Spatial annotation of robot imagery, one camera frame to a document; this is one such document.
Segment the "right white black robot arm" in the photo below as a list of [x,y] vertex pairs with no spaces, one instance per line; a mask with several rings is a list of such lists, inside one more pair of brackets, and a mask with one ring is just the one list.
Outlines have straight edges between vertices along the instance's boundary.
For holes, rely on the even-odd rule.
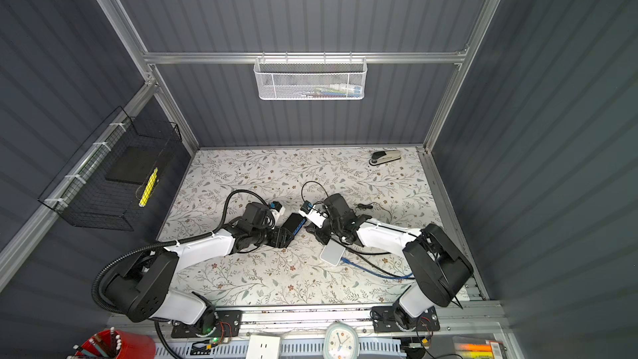
[[449,306],[474,276],[470,261],[437,224],[423,229],[387,224],[356,214],[340,194],[320,205],[306,201],[299,213],[314,225],[312,233],[322,244],[380,249],[407,262],[413,284],[392,306],[372,311],[376,332],[438,330],[432,307]]

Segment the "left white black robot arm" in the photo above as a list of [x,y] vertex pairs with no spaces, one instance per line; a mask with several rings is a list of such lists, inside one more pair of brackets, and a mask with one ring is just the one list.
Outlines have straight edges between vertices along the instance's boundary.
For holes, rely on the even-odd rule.
[[211,231],[184,239],[156,242],[112,260],[94,279],[91,298],[107,312],[131,322],[203,322],[214,304],[197,294],[171,287],[184,269],[232,254],[247,254],[267,244],[286,209],[248,189],[229,193],[219,224]]

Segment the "black network switch box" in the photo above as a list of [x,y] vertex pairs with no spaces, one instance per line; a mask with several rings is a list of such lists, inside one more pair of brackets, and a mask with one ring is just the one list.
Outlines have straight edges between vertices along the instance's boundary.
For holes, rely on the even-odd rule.
[[306,218],[302,214],[299,214],[299,213],[290,214],[289,217],[282,224],[282,230],[284,232],[284,235],[288,239],[293,239],[297,235],[299,230],[302,229],[305,223],[306,223]]

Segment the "white network switch box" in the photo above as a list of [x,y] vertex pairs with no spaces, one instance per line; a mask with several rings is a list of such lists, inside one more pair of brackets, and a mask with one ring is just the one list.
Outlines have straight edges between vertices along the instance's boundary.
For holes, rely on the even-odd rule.
[[330,266],[338,266],[345,251],[345,248],[338,241],[331,239],[322,250],[320,260]]

